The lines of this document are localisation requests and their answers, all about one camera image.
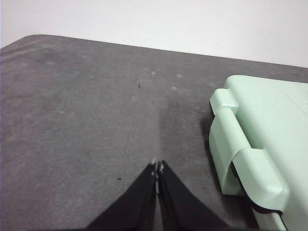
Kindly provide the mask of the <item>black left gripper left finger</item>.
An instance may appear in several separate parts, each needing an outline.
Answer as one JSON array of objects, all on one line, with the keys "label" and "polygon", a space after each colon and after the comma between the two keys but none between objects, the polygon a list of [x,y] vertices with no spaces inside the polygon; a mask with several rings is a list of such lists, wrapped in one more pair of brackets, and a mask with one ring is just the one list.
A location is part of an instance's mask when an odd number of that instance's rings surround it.
[{"label": "black left gripper left finger", "polygon": [[87,229],[91,231],[152,231],[156,206],[156,163],[149,163],[129,188]]}]

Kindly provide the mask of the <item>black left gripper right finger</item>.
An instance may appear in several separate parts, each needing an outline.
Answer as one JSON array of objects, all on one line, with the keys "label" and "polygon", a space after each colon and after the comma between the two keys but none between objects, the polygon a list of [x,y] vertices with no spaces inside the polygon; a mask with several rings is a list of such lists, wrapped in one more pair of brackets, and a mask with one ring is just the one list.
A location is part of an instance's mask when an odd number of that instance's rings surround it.
[{"label": "black left gripper right finger", "polygon": [[190,192],[166,161],[158,162],[157,174],[165,231],[218,231],[230,227]]}]

